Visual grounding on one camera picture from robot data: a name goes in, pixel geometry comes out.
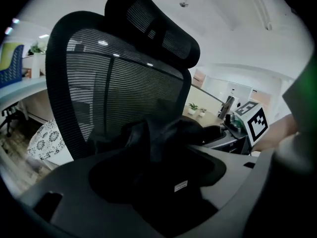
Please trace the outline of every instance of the chair headrest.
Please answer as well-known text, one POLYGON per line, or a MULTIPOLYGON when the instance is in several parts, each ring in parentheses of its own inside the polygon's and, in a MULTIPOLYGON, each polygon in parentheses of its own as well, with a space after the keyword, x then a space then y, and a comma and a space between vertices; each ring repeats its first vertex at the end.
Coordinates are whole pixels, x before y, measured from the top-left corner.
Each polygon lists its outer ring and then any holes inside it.
POLYGON ((195 39, 170 20, 152 0, 108 0, 104 29, 131 43, 140 52, 178 69, 194 67, 200 57, 195 39))

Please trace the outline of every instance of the black cloth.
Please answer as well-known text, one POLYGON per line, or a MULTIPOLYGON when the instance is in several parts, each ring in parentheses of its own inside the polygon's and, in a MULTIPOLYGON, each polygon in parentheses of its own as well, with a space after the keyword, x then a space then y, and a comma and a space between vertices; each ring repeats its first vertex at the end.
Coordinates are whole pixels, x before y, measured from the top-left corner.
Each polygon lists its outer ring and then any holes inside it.
POLYGON ((204 129, 190 118, 148 116, 123 129, 116 144, 124 147, 91 170, 90 184, 108 202, 132 204, 166 237, 179 235, 217 212, 200 187, 213 185, 225 165, 186 146, 203 139, 204 129))

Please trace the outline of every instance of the person's arm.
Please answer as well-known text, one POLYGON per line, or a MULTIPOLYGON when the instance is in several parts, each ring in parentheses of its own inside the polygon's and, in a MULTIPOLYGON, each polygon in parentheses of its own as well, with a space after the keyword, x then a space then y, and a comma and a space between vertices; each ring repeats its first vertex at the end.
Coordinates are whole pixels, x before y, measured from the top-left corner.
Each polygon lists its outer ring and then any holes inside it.
POLYGON ((255 144, 253 151, 263 151, 275 147, 285 137, 297 132, 297 126, 293 116, 287 115, 270 125, 268 132, 255 144))

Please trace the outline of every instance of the blue chair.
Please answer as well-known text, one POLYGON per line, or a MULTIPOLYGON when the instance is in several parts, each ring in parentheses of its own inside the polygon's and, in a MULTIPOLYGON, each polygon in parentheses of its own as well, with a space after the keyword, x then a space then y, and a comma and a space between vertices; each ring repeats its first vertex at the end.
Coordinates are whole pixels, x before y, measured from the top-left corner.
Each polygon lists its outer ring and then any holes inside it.
POLYGON ((12 55, 10 66, 0 70, 0 88, 22 80, 22 52, 24 45, 18 45, 12 55))

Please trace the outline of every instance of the wooden floor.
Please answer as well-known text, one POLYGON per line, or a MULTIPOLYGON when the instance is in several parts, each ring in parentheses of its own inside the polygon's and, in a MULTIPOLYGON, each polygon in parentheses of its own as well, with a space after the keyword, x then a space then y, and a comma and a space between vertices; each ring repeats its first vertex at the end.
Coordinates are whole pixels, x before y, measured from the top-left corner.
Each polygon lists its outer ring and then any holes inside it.
POLYGON ((40 123, 29 119, 18 123, 11 137, 0 134, 0 174, 14 197, 21 195, 51 171, 43 161, 26 155, 29 142, 40 126, 40 123))

